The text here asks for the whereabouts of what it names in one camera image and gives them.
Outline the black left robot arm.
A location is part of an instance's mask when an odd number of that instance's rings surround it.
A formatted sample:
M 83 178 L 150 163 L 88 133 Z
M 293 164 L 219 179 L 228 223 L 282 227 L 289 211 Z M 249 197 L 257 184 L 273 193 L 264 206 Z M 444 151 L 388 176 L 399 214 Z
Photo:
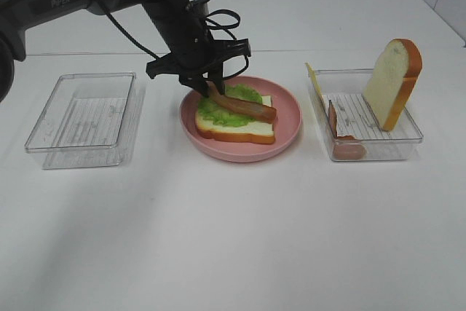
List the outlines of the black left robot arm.
M 6 96 L 15 74 L 14 64 L 25 59 L 25 32 L 72 12 L 86 9 L 96 15 L 140 4 L 169 48 L 146 66 L 150 77 L 175 74 L 182 85 L 206 95 L 208 84 L 224 91 L 224 63 L 248 59 L 247 39 L 229 35 L 215 39 L 219 24 L 208 10 L 208 0 L 1 0 L 1 95 Z

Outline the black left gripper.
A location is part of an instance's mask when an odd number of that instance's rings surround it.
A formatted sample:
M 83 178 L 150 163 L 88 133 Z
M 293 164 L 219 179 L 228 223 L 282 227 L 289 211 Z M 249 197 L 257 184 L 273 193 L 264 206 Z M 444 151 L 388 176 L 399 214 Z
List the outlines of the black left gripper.
M 209 97 L 205 74 L 218 93 L 224 95 L 224 80 L 244 72 L 251 56 L 249 41 L 236 39 L 231 32 L 239 26 L 240 16 L 228 9 L 209 12 L 209 1 L 188 1 L 182 9 L 162 0 L 145 3 L 147 15 L 170 50 L 147 63 L 146 73 L 152 79 L 159 74 L 175 74 L 182 85 L 205 98 Z M 245 59 L 245 67 L 225 76 L 224 62 L 236 57 Z

